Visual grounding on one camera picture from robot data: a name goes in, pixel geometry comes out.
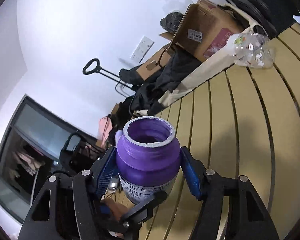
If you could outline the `person's left hand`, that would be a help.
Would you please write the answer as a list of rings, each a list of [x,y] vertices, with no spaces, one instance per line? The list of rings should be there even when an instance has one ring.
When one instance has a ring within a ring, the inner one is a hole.
[[[101,202],[103,204],[106,204],[106,206],[110,208],[111,214],[117,221],[119,221],[124,214],[128,213],[131,210],[131,208],[128,208],[121,203],[115,202],[111,198],[105,198],[101,200]]]

